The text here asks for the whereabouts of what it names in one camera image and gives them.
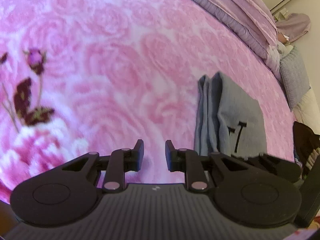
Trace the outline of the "grey garment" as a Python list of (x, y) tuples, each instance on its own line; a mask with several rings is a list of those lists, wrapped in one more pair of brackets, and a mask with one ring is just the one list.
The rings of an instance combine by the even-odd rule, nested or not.
[(194, 149), (199, 155), (220, 152), (251, 158), (267, 152), (264, 117), (257, 100), (222, 72), (201, 77), (198, 89)]

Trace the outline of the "beige garment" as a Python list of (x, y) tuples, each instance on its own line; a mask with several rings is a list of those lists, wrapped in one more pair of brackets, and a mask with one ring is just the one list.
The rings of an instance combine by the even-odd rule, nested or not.
[(307, 161), (306, 161), (306, 167), (311, 170), (317, 160), (317, 158), (320, 156), (320, 148), (317, 148), (311, 152), (309, 155)]

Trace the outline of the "dark brown garment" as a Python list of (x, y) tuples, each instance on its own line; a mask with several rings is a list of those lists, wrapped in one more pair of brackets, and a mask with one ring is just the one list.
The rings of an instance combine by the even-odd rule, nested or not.
[(303, 123), (293, 124), (293, 142), (300, 162), (306, 164), (309, 155), (319, 148), (319, 135)]

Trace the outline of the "long white pillow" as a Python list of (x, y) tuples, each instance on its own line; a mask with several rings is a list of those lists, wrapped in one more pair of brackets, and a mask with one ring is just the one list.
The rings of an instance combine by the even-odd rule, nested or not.
[(312, 88), (303, 95), (300, 102), (293, 108), (293, 113), (297, 122), (305, 124), (310, 127), (314, 133), (319, 134), (320, 113)]

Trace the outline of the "grey checked pillow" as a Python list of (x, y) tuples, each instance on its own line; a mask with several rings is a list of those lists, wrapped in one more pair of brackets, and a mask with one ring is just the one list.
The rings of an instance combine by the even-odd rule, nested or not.
[(287, 102), (292, 111), (310, 89), (305, 64), (296, 46), (280, 60), (280, 74)]

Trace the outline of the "pink rose bed blanket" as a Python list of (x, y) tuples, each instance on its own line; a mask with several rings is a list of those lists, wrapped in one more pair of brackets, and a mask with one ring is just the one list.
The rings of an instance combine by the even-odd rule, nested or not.
[(197, 82), (223, 72), (258, 100), (267, 152), (293, 160), (293, 114), (274, 74), (191, 0), (1, 0), (1, 200), (89, 151), (144, 141), (126, 179), (178, 183), (164, 143), (192, 148)]

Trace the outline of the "lilac hanging towel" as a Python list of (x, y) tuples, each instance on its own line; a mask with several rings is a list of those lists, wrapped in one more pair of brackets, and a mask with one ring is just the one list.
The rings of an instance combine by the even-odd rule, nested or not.
[(309, 32), (311, 21), (306, 14), (291, 13), (286, 19), (278, 21), (276, 27), (278, 33), (288, 36), (290, 42), (295, 42)]

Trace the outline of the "lilac striped duvet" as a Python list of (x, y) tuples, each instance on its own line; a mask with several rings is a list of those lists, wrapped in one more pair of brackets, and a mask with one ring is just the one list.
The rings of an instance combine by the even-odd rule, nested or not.
[(217, 18), (266, 64), (280, 80), (277, 28), (262, 0), (191, 0)]

